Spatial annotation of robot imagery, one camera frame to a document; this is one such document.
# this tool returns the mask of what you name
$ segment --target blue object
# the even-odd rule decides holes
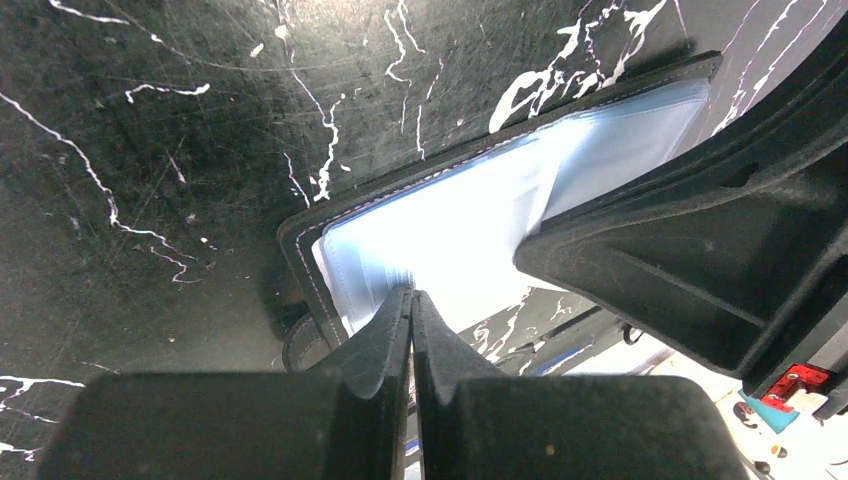
[[[756,398],[745,395],[742,393],[742,390],[739,390],[739,396],[745,400],[745,403],[747,403],[752,410],[757,412],[757,415],[759,415],[760,418],[766,422],[766,425],[771,427],[775,433],[780,433],[785,430],[786,427],[788,427],[790,423],[794,422],[800,415],[798,411],[783,413],[780,410],[775,410]]]

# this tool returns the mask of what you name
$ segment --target black countertop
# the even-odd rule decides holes
[[[840,0],[0,4],[0,478],[31,471],[97,375],[279,369],[300,294],[274,233],[296,212],[720,50],[691,148],[762,99],[845,10]],[[512,322],[498,346],[578,312],[564,295],[530,291],[498,317]]]

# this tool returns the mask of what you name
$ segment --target wallet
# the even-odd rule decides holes
[[[278,242],[328,343],[397,285],[428,291],[454,331],[546,287],[513,265],[520,242],[670,160],[720,62],[710,52],[624,80],[286,220]]]

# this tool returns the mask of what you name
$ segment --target white stitching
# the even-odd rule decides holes
[[[653,88],[653,87],[655,87],[655,86],[657,86],[657,85],[659,85],[659,84],[661,84],[661,83],[663,83],[663,82],[666,82],[666,81],[668,81],[668,80],[671,80],[671,79],[673,79],[673,78],[682,77],[683,75],[686,75],[687,73],[694,72],[694,71],[697,71],[697,70],[702,70],[702,69],[704,69],[704,68],[708,68],[708,67],[710,68],[710,76],[712,76],[712,72],[713,72],[713,70],[715,70],[715,64],[714,64],[714,63],[710,63],[710,64],[708,64],[708,65],[701,65],[701,66],[694,67],[694,68],[689,68],[689,69],[686,69],[686,70],[684,70],[684,71],[682,71],[682,72],[680,72],[680,73],[677,73],[677,74],[675,74],[675,75],[671,75],[671,76],[669,76],[669,77],[665,77],[665,78],[663,78],[663,79],[661,79],[661,80],[656,81],[655,83],[652,83],[652,84],[650,84],[650,85],[647,85],[647,86],[645,86],[645,87],[642,87],[642,88],[640,88],[640,89],[638,89],[638,90],[635,90],[635,91],[633,91],[633,92],[628,92],[628,93],[625,93],[625,94],[619,95],[618,97],[615,97],[615,98],[613,98],[613,99],[611,99],[611,100],[608,100],[608,101],[606,101],[606,102],[604,102],[604,103],[602,103],[602,104],[600,104],[600,105],[595,105],[595,106],[594,106],[594,107],[592,107],[592,108],[603,107],[604,105],[609,105],[610,103],[613,103],[613,102],[616,102],[616,101],[618,101],[618,100],[621,100],[622,98],[625,98],[625,97],[632,97],[632,96],[634,96],[634,95],[637,95],[637,94],[639,94],[639,93],[642,93],[642,92],[644,92],[645,90],[648,90],[648,89],[650,89],[650,88]],[[473,153],[473,154],[472,154],[472,156],[471,156],[471,158],[469,158],[469,159],[463,160],[463,161],[461,161],[461,162],[459,162],[459,163],[457,163],[457,164],[455,164],[455,165],[451,165],[450,167],[447,167],[447,168],[445,168],[445,169],[443,169],[443,170],[441,170],[441,171],[439,171],[439,172],[436,172],[436,173],[430,174],[430,175],[428,175],[428,176],[426,176],[426,177],[422,178],[421,180],[419,180],[419,181],[417,181],[417,182],[415,182],[415,183],[411,183],[411,184],[409,184],[409,185],[405,185],[405,186],[403,186],[403,187],[401,187],[401,188],[398,188],[397,190],[394,190],[394,191],[392,191],[392,192],[390,192],[390,193],[386,193],[386,194],[384,194],[384,195],[382,195],[382,196],[380,196],[380,197],[378,197],[378,198],[375,198],[375,199],[373,199],[373,200],[371,200],[371,201],[369,201],[369,202],[363,203],[363,204],[358,205],[358,206],[353,207],[353,208],[349,208],[349,209],[345,210],[344,212],[339,213],[338,215],[336,215],[336,216],[334,216],[334,217],[332,217],[332,218],[329,218],[329,219],[327,219],[327,220],[324,220],[324,221],[323,221],[323,222],[321,222],[321,223],[318,223],[318,224],[316,224],[316,225],[313,225],[313,226],[311,226],[311,227],[307,228],[306,230],[304,230],[304,231],[300,232],[300,234],[298,234],[298,236],[297,236],[297,237],[295,238],[295,240],[294,240],[294,246],[295,246],[295,249],[297,249],[297,254],[298,254],[298,256],[300,256],[300,260],[301,260],[301,262],[303,262],[303,268],[305,268],[305,269],[306,269],[306,276],[307,276],[307,277],[309,277],[309,283],[310,283],[310,284],[312,284],[312,289],[313,289],[313,290],[315,290],[315,296],[316,296],[316,297],[318,297],[318,303],[320,303],[320,304],[321,304],[321,308],[324,310],[324,314],[326,315],[326,317],[330,319],[330,322],[329,322],[329,323],[330,323],[330,328],[332,328],[332,329],[333,329],[333,335],[335,335],[335,336],[336,336],[336,341],[337,341],[338,343],[340,343],[340,344],[341,344],[341,338],[339,338],[339,333],[336,331],[336,327],[333,325],[332,318],[330,317],[330,311],[329,311],[329,310],[327,310],[327,305],[326,305],[326,304],[324,304],[324,300],[323,300],[323,299],[321,299],[321,293],[318,291],[318,285],[316,285],[316,284],[315,284],[315,279],[314,279],[314,278],[312,278],[312,272],[310,272],[310,271],[309,271],[309,265],[308,265],[308,263],[306,262],[306,257],[304,257],[303,252],[302,252],[302,251],[301,251],[301,249],[300,249],[300,239],[301,239],[301,237],[303,237],[303,236],[304,236],[304,235],[306,235],[307,233],[311,232],[312,230],[315,230],[315,229],[316,229],[316,228],[318,228],[318,227],[323,227],[324,225],[326,225],[326,224],[328,224],[328,223],[330,223],[330,222],[333,222],[333,221],[335,221],[335,220],[337,220],[337,219],[339,219],[339,218],[341,218],[341,217],[343,217],[343,216],[345,216],[345,215],[348,215],[348,214],[350,214],[350,213],[353,213],[353,212],[356,212],[356,211],[362,210],[363,208],[368,207],[368,206],[370,206],[370,205],[373,205],[373,204],[375,204],[375,203],[377,203],[377,202],[379,202],[379,201],[381,201],[381,200],[384,200],[384,199],[386,199],[387,197],[390,197],[390,196],[395,195],[395,194],[397,194],[397,193],[403,192],[403,191],[405,191],[405,190],[409,190],[410,188],[417,187],[418,185],[421,185],[421,184],[422,184],[422,183],[424,183],[424,182],[427,182],[427,181],[429,181],[429,180],[431,180],[431,179],[433,179],[433,178],[435,178],[435,177],[438,177],[439,175],[442,175],[443,173],[446,173],[446,172],[449,172],[449,171],[454,170],[454,169],[456,169],[456,168],[459,168],[459,167],[461,167],[461,166],[463,166],[463,165],[467,164],[468,162],[471,162],[472,160],[476,160],[476,159],[477,159],[477,157],[478,157],[481,153],[486,152],[486,151],[488,151],[488,150],[492,150],[492,149],[497,148],[497,147],[500,147],[501,145],[503,145],[503,144],[505,144],[505,143],[509,143],[509,142],[513,141],[514,139],[516,139],[516,138],[518,138],[518,137],[521,137],[521,136],[524,136],[524,135],[526,135],[526,134],[528,134],[528,133],[530,133],[530,132],[524,132],[524,133],[522,133],[522,134],[520,134],[520,135],[516,135],[516,136],[514,136],[514,137],[510,137],[510,138],[508,138],[508,139],[506,139],[506,140],[504,140],[504,141],[502,141],[502,142],[500,142],[500,143],[496,143],[496,144],[494,144],[494,145],[492,145],[492,146],[489,146],[489,147],[483,148],[483,149],[481,149],[481,150],[479,150],[479,151],[477,151],[477,152]]]

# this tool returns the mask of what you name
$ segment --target red object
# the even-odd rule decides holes
[[[780,377],[780,380],[769,388],[768,392],[763,395],[760,401],[775,410],[789,413],[792,411],[792,408],[787,407],[784,402],[792,393],[799,388],[815,391],[827,381],[829,376],[830,372],[827,370],[812,365],[792,365]]]

